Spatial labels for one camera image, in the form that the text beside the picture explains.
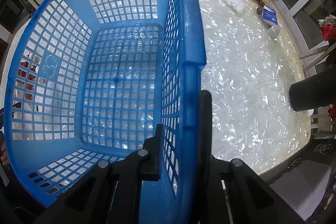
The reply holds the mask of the person's left hand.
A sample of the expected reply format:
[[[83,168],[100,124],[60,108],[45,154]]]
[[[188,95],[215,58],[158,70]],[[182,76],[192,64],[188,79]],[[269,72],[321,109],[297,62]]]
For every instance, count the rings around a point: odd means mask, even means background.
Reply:
[[[6,143],[3,141],[1,143],[1,162],[3,166],[8,166],[10,164],[9,157],[6,151]]]

